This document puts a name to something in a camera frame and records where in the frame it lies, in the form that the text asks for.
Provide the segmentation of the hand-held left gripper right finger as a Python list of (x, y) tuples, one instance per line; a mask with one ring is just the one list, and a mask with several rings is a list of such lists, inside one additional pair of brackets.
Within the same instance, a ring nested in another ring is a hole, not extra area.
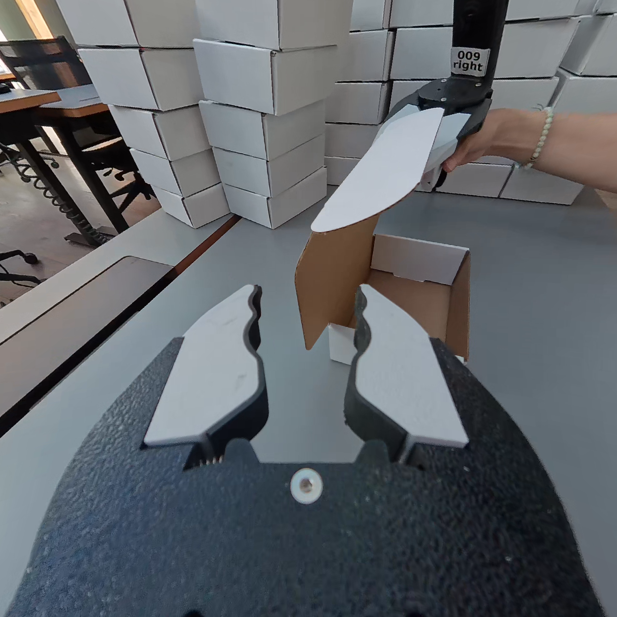
[(355, 354), (344, 397), (346, 425), (381, 441), (390, 461), (417, 444), (462, 449), (469, 437), (427, 332), (369, 284), (356, 294)]

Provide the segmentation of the stack of white closed boxes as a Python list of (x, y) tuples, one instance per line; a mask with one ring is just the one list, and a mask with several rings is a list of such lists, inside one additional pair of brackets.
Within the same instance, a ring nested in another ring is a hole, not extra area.
[(325, 196), (394, 104), (496, 58), (494, 106), (612, 111), (616, 1), (507, 1), (500, 52), (451, 43), (454, 1), (58, 1), (163, 211), (276, 228)]

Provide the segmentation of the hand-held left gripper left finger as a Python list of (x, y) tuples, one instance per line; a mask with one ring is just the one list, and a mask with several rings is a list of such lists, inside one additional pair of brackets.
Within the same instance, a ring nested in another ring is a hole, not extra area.
[(145, 433), (144, 447), (191, 444), (200, 462), (222, 460), (228, 443), (250, 441), (269, 407), (260, 346), (262, 288), (247, 284), (184, 334)]

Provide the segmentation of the black mesh chair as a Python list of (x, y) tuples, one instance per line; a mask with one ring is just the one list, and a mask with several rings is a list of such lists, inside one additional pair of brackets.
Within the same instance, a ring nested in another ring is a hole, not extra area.
[(26, 89), (58, 91), (92, 84), (85, 65), (64, 36), (4, 41), (1, 58)]

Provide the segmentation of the wooden desk with black frame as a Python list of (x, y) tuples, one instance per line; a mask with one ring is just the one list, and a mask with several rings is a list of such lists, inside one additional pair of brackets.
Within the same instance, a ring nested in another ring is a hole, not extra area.
[(1, 86), (1, 154), (25, 183), (32, 183), (44, 197), (73, 224), (77, 232), (66, 240), (88, 247), (99, 247), (112, 235), (90, 224), (86, 216), (60, 182), (53, 169), (31, 143), (36, 138), (35, 109), (60, 101), (54, 91), (11, 89)]

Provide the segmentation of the white cardboard box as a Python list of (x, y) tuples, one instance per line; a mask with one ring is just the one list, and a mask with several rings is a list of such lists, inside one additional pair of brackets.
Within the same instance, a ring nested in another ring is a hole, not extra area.
[(295, 272), (308, 350), (327, 329), (330, 358), (351, 363), (355, 297), (366, 283), (469, 359), (469, 249), (375, 232), (381, 214), (420, 185), (443, 113), (426, 109), (388, 130), (385, 122), (313, 220)]

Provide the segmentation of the person's right hand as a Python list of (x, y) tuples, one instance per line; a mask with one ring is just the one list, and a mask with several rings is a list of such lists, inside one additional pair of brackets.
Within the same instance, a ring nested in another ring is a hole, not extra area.
[(451, 173), (483, 156), (527, 162), (534, 154), (545, 125), (544, 111), (496, 109), (489, 111), (482, 128), (465, 137), (442, 165)]

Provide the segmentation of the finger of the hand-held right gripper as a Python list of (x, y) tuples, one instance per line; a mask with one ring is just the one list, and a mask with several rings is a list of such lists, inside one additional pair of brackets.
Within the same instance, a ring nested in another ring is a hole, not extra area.
[(470, 117), (470, 113), (455, 113), (441, 120), (420, 180), (420, 189), (435, 189), (443, 170), (443, 162), (454, 154), (459, 143), (459, 133)]
[(401, 99), (390, 110), (386, 117), (386, 130), (394, 126), (394, 123), (409, 115), (420, 112), (420, 97), (418, 94), (410, 94)]

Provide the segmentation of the person's right forearm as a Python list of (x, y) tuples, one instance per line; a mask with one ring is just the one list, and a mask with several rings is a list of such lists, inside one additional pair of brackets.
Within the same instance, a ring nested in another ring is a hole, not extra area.
[(559, 113), (543, 134), (534, 169), (616, 193), (615, 113)]

